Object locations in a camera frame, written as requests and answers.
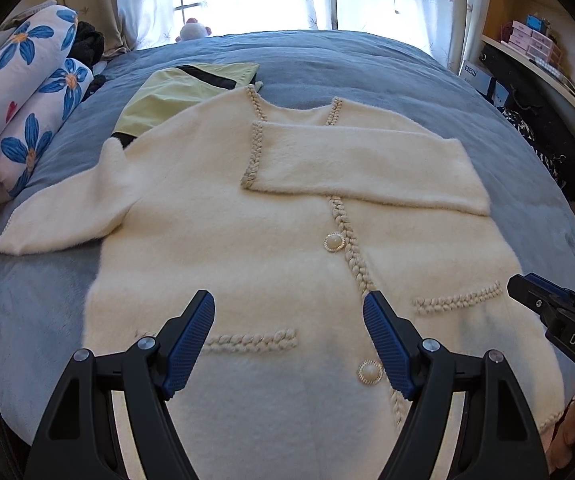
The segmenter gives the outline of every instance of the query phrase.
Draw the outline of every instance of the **bed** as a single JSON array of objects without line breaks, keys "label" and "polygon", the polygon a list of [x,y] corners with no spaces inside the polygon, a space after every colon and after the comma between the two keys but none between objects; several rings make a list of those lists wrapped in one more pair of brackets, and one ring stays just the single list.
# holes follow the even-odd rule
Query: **bed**
[{"label": "bed", "polygon": [[[575,217],[520,134],[465,81],[418,49],[361,32],[260,32],[173,44],[110,62],[107,83],[56,135],[29,185],[0,206],[0,233],[33,193],[94,166],[123,106],[162,68],[191,62],[258,62],[262,97],[312,108],[334,96],[402,113],[467,150],[491,198],[491,214],[523,272],[575,290]],[[86,292],[100,242],[57,253],[0,255],[0,406],[31,442],[48,398],[81,345]],[[558,354],[565,395],[575,366]]]}]

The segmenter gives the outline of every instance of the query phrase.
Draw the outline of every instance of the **folded sleeve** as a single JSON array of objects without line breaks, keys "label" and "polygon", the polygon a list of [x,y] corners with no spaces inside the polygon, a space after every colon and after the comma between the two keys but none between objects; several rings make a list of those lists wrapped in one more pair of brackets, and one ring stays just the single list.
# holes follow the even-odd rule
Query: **folded sleeve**
[{"label": "folded sleeve", "polygon": [[257,121],[251,143],[245,189],[490,214],[490,198],[458,139]]},{"label": "folded sleeve", "polygon": [[120,142],[108,139],[94,168],[40,190],[14,210],[0,236],[0,253],[57,251],[104,237],[121,224],[138,195]]}]

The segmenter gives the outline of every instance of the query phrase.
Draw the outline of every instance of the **white stuffed animal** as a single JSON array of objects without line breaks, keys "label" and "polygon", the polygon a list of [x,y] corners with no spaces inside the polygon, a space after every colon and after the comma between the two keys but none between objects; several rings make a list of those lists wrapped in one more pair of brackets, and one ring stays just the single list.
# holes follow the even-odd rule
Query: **white stuffed animal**
[{"label": "white stuffed animal", "polygon": [[201,38],[206,38],[211,35],[211,28],[205,27],[205,25],[199,23],[196,18],[189,18],[185,25],[183,25],[183,28],[181,28],[180,34],[176,38],[176,42],[200,40]]}]

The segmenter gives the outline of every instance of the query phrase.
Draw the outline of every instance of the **pearl button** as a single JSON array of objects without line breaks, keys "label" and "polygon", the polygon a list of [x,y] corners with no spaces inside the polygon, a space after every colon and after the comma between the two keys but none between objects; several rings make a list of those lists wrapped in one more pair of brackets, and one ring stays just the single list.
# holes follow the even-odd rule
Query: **pearl button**
[{"label": "pearl button", "polygon": [[359,380],[372,386],[383,378],[383,365],[378,361],[363,361],[359,367]]},{"label": "pearl button", "polygon": [[345,247],[345,237],[341,233],[330,233],[325,237],[323,246],[325,250],[330,251],[330,253],[340,251]]}]

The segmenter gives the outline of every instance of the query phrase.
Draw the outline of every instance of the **white sweater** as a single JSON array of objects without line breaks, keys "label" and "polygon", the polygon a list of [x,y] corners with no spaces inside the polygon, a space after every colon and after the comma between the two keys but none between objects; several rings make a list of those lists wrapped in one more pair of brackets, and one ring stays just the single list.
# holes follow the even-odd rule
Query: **white sweater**
[{"label": "white sweater", "polygon": [[[216,320],[185,390],[168,403],[201,479],[376,479],[407,402],[383,377],[362,298],[448,349],[500,349],[539,428],[563,383],[538,319],[504,285],[521,271],[456,139],[335,98],[278,108],[253,87],[189,108],[14,211],[0,252],[105,237],[84,345],[123,351],[179,316],[200,288]],[[341,232],[345,246],[324,247]],[[456,443],[456,396],[433,478]],[[128,470],[138,470],[118,415]]]}]

